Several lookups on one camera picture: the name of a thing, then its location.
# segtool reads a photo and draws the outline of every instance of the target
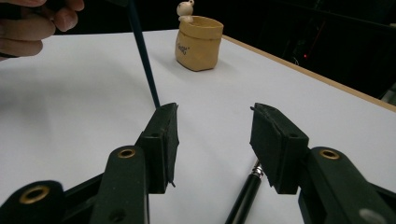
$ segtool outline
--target white tabletop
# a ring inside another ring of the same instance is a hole
[[[177,187],[150,195],[151,223],[225,222],[256,160],[255,103],[396,191],[395,112],[225,39],[215,69],[196,73],[176,62],[177,30],[144,36],[161,104],[179,105]],[[133,34],[53,36],[35,57],[1,62],[0,203],[37,180],[70,189],[101,174],[154,109]],[[277,195],[264,179],[247,223],[303,223],[297,195]]]

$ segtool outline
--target black pen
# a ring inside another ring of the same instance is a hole
[[[259,160],[257,160],[233,205],[230,215],[228,215],[227,221],[225,222],[226,224],[245,223],[250,207],[262,183],[263,176],[264,171],[262,170]]]
[[[143,67],[146,72],[146,78],[148,80],[149,90],[151,91],[151,97],[154,101],[155,107],[158,108],[161,106],[160,100],[158,99],[157,89],[155,88],[154,77],[152,75],[151,66],[149,64],[149,56],[146,49],[145,40],[143,38],[142,28],[140,27],[139,17],[137,16],[137,9],[134,4],[134,0],[129,0],[129,2],[121,0],[118,2],[127,3],[128,18],[134,32],[134,39],[136,41],[137,48],[139,49],[140,59],[142,60]]]

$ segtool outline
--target toy figure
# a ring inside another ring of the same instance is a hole
[[[194,6],[194,0],[188,2],[181,2],[177,6],[177,15],[179,21],[193,22],[192,12]]]

